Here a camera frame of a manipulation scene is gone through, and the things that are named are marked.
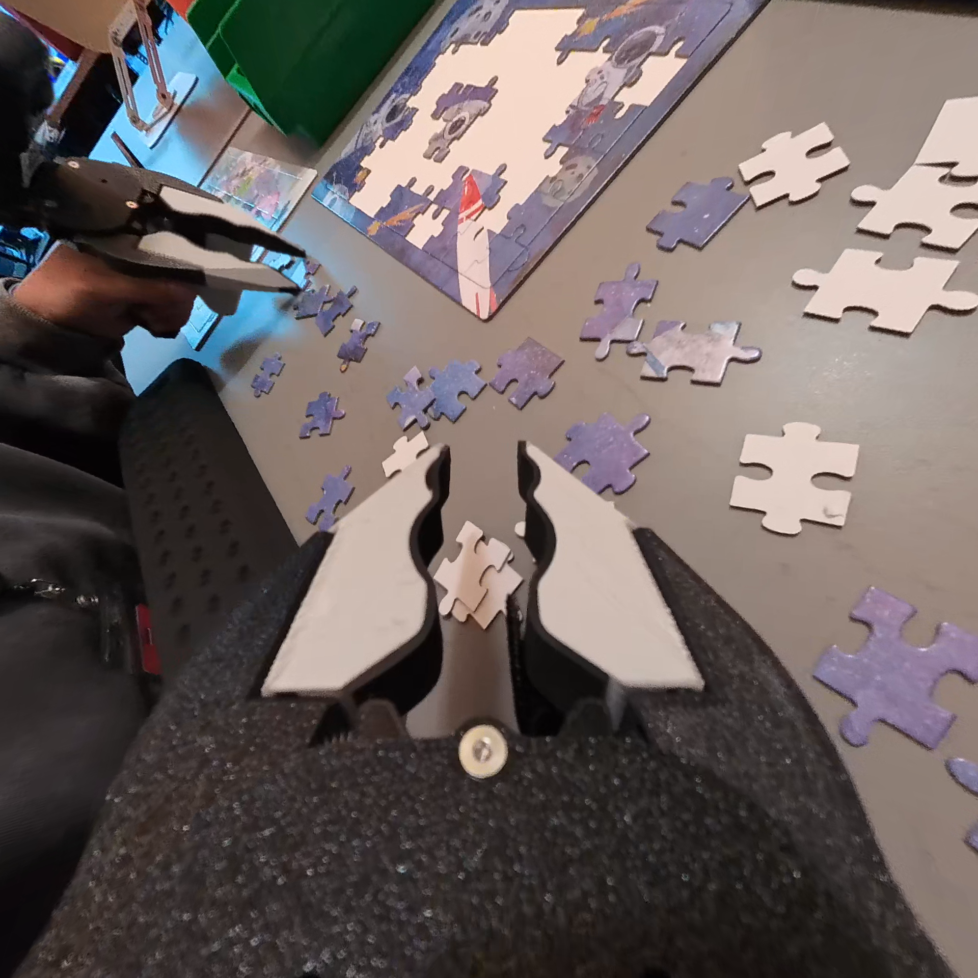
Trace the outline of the comet print puzzle piece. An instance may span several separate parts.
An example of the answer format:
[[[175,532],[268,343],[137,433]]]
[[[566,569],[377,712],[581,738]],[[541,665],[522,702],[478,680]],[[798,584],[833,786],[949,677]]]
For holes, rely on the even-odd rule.
[[[383,251],[405,261],[407,256],[424,253],[423,246],[439,231],[434,216],[442,208],[433,202],[404,204],[394,210],[389,204],[383,216],[369,222],[366,237]]]

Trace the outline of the joined satellite puzzle pieces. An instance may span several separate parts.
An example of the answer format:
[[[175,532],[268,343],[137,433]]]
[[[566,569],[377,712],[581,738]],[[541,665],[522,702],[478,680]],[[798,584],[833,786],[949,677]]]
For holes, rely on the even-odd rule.
[[[432,118],[440,120],[442,127],[429,137],[423,158],[440,164],[450,152],[451,146],[462,138],[472,124],[491,109],[498,91],[494,75],[484,85],[455,82],[436,100]]]

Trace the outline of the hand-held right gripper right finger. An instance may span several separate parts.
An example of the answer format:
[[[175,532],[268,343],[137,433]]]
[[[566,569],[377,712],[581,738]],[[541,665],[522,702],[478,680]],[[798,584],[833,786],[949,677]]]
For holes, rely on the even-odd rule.
[[[522,644],[533,689],[564,718],[595,703],[613,729],[637,693],[704,691],[635,524],[527,441],[518,482],[535,561]]]

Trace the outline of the person's left hand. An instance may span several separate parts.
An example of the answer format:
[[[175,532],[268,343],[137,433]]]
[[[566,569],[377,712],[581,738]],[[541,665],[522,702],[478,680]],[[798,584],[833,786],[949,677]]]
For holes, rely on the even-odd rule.
[[[197,297],[177,282],[125,275],[62,241],[14,288],[14,299],[59,327],[118,340],[138,327],[177,336]]]

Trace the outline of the space puzzle board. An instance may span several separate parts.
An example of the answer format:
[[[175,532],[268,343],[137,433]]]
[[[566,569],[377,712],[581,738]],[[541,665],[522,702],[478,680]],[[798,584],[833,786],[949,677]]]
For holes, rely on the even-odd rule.
[[[764,5],[456,2],[313,198],[365,237],[389,204],[438,205],[398,261],[489,320]],[[438,97],[494,75],[490,111],[423,158]]]

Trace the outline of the green plastic bin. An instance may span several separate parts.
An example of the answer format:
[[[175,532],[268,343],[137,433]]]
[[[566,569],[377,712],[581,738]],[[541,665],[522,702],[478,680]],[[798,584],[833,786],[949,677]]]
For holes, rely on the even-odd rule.
[[[224,79],[287,136],[320,146],[432,1],[194,1],[185,12]]]

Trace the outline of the person's left forearm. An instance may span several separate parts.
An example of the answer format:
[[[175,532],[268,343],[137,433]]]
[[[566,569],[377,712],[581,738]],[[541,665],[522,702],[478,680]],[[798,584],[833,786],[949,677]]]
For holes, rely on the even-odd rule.
[[[32,373],[102,378],[128,386],[120,339],[89,336],[59,327],[15,299],[20,280],[1,280],[1,361]]]

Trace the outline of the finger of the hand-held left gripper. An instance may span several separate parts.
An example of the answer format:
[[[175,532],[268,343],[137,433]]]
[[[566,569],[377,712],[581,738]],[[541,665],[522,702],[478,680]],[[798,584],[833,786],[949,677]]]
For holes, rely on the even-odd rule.
[[[211,195],[161,186],[161,225],[154,234],[154,254],[166,259],[209,259],[226,253],[256,259],[264,252],[305,258],[306,252],[271,231],[250,213]]]
[[[274,291],[296,294],[301,287],[281,271],[253,261],[257,246],[220,235],[206,235],[206,245],[174,232],[160,231],[139,240],[137,253],[159,266],[194,272],[210,290]]]

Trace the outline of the pile of loose puzzle pieces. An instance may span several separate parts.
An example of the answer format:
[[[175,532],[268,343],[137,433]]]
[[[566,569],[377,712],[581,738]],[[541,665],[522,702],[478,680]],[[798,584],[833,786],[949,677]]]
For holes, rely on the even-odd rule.
[[[860,186],[852,190],[852,202],[868,205],[870,211],[858,223],[861,234],[875,238],[889,237],[901,227],[923,229],[925,248],[959,251],[976,233],[976,98],[950,100],[942,108],[932,132],[924,141],[921,154],[891,188]],[[753,186],[749,194],[734,187],[734,179],[718,176],[712,180],[688,182],[672,196],[671,208],[654,216],[647,229],[658,236],[660,251],[672,251],[683,242],[702,249],[714,238],[732,216],[752,200],[755,209],[769,206],[782,199],[791,206],[815,196],[822,183],[849,168],[846,153],[834,146],[833,134],[825,122],[804,132],[781,132],[763,143],[761,153],[739,164],[741,182]],[[947,287],[959,262],[933,255],[918,256],[906,268],[890,268],[883,264],[879,251],[849,248],[838,256],[827,271],[803,268],[792,274],[792,287],[808,289],[809,296],[802,317],[820,322],[839,323],[848,312],[867,313],[867,327],[892,336],[911,336],[931,309],[945,313],[968,315],[976,309],[976,287],[954,290]],[[731,361],[756,363],[762,350],[739,344],[740,321],[718,321],[699,332],[690,330],[685,322],[661,321],[653,334],[641,340],[642,316],[638,305],[653,300],[655,277],[641,279],[641,266],[633,262],[619,279],[602,282],[594,294],[595,308],[600,307],[582,325],[580,338],[597,343],[595,361],[606,359],[611,345],[628,343],[628,355],[642,358],[642,377],[646,381],[665,383],[670,371],[691,372],[691,383],[721,385]],[[533,337],[501,354],[499,370],[490,383],[505,394],[508,385],[516,384],[509,403],[522,410],[534,396],[543,399],[554,388],[552,374],[563,360],[553,350]],[[443,370],[431,369],[430,383],[422,380],[417,367],[406,373],[403,388],[388,395],[388,404],[397,408],[399,424],[407,428],[416,423],[426,428],[431,419],[446,417],[453,422],[466,408],[458,402],[460,393],[470,398],[486,387],[485,377],[479,378],[479,364],[474,361],[452,361]],[[555,460],[594,494],[603,497],[607,490],[620,495],[635,485],[635,465],[650,457],[650,450],[639,441],[639,434],[648,427],[650,417],[642,409],[620,422],[614,412],[604,412],[593,422],[575,422],[565,434],[565,443]],[[395,443],[393,454],[385,460],[385,485],[429,449],[423,433],[413,439],[402,436]],[[813,422],[791,421],[779,426],[778,432],[744,435],[739,465],[742,468],[764,470],[765,478],[751,478],[742,472],[732,481],[728,507],[760,512],[765,532],[781,536],[797,536],[805,524],[824,524],[840,527],[847,519],[851,506],[848,489],[819,486],[814,480],[832,477],[851,481],[856,475],[860,448],[822,439],[822,428]],[[348,498],[352,489],[344,481],[347,467],[341,476],[327,478],[323,483],[321,503],[310,507],[309,521],[320,515],[319,529],[326,533],[336,530],[338,523],[333,512],[338,500]],[[646,520],[630,520],[637,527],[636,536],[644,553],[646,544],[658,547],[661,534],[644,528]],[[684,564],[675,573],[662,570],[661,564],[646,558],[653,570],[666,603],[682,631],[693,657],[693,647],[710,629],[707,618],[728,608],[720,599],[708,593],[694,595],[692,611],[680,608],[680,575],[690,569]],[[957,674],[976,683],[976,638],[948,623],[941,624],[927,647],[907,644],[903,629],[915,614],[915,609],[896,596],[879,588],[868,588],[851,612],[853,620],[868,629],[863,646],[856,654],[845,654],[832,647],[824,653],[814,675],[826,689],[832,689],[850,703],[842,718],[840,736],[849,744],[864,746],[874,724],[898,729],[904,736],[928,750],[935,749],[947,737],[956,716],[933,702],[936,686],[947,674]],[[706,732],[706,721],[717,716],[709,714],[714,706],[729,705],[729,697],[721,695],[720,680],[707,678],[705,656],[698,669],[705,681],[704,691],[662,691],[666,706],[678,706],[678,720],[666,720],[668,744],[683,744],[690,750],[722,746],[719,733]],[[595,703],[583,703],[588,713],[596,712],[599,722],[607,720],[602,708]],[[543,698],[543,713],[547,724],[562,716]],[[852,794],[848,772],[841,766],[831,737],[826,740],[825,729],[816,717],[811,735],[802,732],[801,723],[808,722],[809,703],[801,697],[801,717],[791,720],[789,732],[775,731],[769,724],[754,719],[753,707],[744,714],[747,732],[734,731],[732,746],[747,761],[761,762],[760,747],[747,743],[748,734],[770,733],[774,738],[770,760],[789,762],[790,751],[798,748],[827,747],[829,779],[835,791],[846,797]]]

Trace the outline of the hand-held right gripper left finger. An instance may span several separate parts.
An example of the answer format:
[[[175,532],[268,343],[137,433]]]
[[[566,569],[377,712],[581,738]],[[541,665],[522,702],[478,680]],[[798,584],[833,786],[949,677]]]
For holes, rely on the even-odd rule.
[[[430,447],[328,534],[264,697],[420,703],[432,691],[443,642],[429,565],[450,468],[449,447]]]

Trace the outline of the black dotted mat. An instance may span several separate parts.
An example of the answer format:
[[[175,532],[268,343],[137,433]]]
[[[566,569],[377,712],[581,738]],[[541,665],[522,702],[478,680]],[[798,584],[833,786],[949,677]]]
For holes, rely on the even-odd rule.
[[[198,363],[172,363],[135,399],[118,448],[168,680],[298,544]]]

